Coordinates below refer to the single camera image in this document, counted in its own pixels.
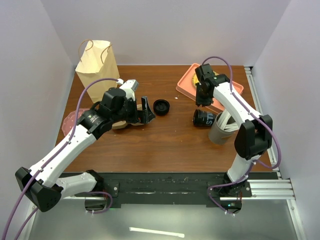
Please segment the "black cup lid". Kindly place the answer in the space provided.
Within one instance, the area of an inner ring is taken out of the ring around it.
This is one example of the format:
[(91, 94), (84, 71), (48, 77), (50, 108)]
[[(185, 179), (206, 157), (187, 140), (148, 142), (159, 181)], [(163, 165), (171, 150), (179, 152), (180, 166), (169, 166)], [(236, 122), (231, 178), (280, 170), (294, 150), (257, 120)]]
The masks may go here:
[(170, 103), (165, 99), (157, 99), (153, 103), (153, 111), (157, 116), (165, 116), (170, 110)]

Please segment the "black coffee cup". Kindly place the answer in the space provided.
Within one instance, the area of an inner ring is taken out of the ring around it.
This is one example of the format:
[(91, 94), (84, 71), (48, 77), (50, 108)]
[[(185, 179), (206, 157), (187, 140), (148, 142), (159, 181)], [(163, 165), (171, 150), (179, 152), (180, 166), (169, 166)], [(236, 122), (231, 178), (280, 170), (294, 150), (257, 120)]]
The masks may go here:
[(217, 115), (212, 112), (196, 109), (193, 114), (193, 125), (196, 127), (211, 127), (216, 117)]

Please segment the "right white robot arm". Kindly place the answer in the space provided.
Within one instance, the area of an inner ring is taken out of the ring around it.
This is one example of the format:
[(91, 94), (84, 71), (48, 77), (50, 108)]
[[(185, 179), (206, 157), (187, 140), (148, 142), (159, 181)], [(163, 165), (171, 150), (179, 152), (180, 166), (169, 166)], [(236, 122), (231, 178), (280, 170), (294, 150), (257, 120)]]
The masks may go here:
[(235, 159), (224, 175), (223, 184), (216, 186), (220, 193), (233, 197), (245, 185), (254, 163), (271, 147), (273, 120), (253, 109), (233, 89), (231, 79), (225, 74), (214, 74), (209, 64), (198, 66), (195, 74), (198, 79), (195, 104), (206, 107), (218, 100), (239, 128), (234, 141)]

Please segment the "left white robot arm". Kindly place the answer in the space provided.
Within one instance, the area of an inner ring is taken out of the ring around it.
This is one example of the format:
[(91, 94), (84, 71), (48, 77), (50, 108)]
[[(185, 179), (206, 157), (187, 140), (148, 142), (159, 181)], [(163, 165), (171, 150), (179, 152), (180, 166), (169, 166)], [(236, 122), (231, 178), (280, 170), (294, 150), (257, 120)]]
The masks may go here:
[(113, 124), (125, 121), (145, 125), (156, 117), (146, 96), (141, 97), (141, 107), (139, 110), (132, 89), (110, 88), (101, 101), (82, 113), (68, 135), (42, 160), (16, 171), (22, 194), (41, 212), (51, 210), (60, 199), (71, 195), (88, 192), (99, 196), (104, 190), (104, 180), (95, 171), (65, 178), (61, 174), (83, 150), (110, 131)]

